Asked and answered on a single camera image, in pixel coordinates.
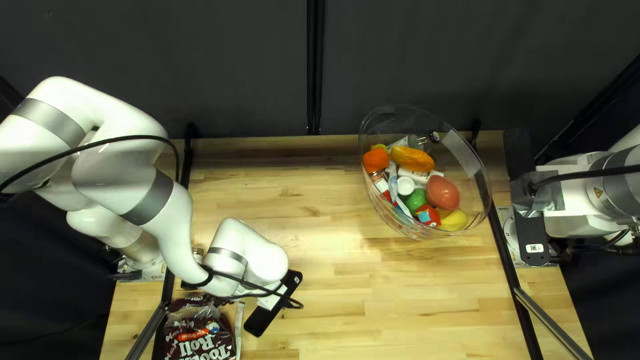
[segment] silver band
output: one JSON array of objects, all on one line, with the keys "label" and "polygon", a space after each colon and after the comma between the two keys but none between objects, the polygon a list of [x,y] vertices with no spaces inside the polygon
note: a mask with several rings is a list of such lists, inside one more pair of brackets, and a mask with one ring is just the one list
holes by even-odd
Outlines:
[{"label": "silver band", "polygon": [[[636,146],[632,146],[628,149],[616,152],[607,160],[604,168],[625,166],[629,153],[635,148]],[[629,216],[640,214],[640,203],[638,203],[638,199],[636,199],[634,194],[631,192],[626,176],[603,176],[602,183],[607,195],[618,209],[622,210]]]},{"label": "silver band", "polygon": [[54,133],[69,147],[76,147],[86,136],[84,130],[67,114],[38,99],[24,99],[11,115],[31,120]]},{"label": "silver band", "polygon": [[156,178],[147,194],[133,209],[120,216],[132,224],[144,225],[160,213],[166,202],[169,201],[172,191],[173,180],[156,169]]},{"label": "silver band", "polygon": [[232,258],[233,260],[236,260],[237,262],[239,262],[240,264],[242,264],[243,266],[247,265],[247,260],[240,254],[238,254],[237,252],[233,252],[231,250],[227,250],[227,249],[223,249],[221,247],[210,247],[209,251],[207,251],[208,254],[218,254],[218,255],[222,255],[222,256],[226,256],[228,258]]}]

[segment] butcher block tabletop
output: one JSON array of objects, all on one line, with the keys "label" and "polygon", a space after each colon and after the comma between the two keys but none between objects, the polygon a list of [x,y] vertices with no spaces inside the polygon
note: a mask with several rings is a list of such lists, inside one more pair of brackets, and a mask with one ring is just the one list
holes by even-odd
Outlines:
[{"label": "butcher block tabletop", "polygon": [[[477,140],[497,206],[510,205],[502,132]],[[182,147],[182,142],[175,142]],[[191,241],[208,249],[226,217],[244,220],[303,273],[293,297],[242,360],[527,359],[489,222],[415,241],[374,212],[355,135],[193,140]],[[168,149],[156,165],[173,175]],[[558,267],[521,268],[522,288],[587,352]],[[162,282],[116,285],[101,360],[122,360],[156,309]],[[185,295],[176,279],[173,297]],[[256,299],[243,299],[244,319]],[[236,306],[223,307],[231,324]],[[535,318],[545,359],[570,359]],[[142,359],[151,358],[153,340]]]}]

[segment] candy bag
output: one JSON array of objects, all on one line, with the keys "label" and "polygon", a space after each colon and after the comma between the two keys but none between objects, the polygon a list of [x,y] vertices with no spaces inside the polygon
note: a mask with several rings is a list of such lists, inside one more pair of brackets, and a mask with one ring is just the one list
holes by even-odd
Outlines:
[{"label": "candy bag", "polygon": [[214,297],[196,293],[167,308],[164,360],[234,360],[236,343],[227,317]]}]

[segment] barcode sticker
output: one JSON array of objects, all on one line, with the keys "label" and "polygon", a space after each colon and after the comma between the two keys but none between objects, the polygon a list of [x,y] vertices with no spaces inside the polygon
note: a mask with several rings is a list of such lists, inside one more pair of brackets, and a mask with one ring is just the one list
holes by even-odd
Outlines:
[{"label": "barcode sticker", "polygon": [[542,244],[527,244],[524,248],[527,252],[543,252],[545,250]]}]

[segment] yellow toy lemon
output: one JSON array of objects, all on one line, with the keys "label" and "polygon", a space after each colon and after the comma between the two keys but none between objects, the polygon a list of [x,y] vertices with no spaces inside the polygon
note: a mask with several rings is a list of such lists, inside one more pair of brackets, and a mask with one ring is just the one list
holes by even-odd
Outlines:
[{"label": "yellow toy lemon", "polygon": [[467,226],[467,213],[461,209],[455,209],[447,217],[440,219],[438,229],[446,231],[460,231]]}]

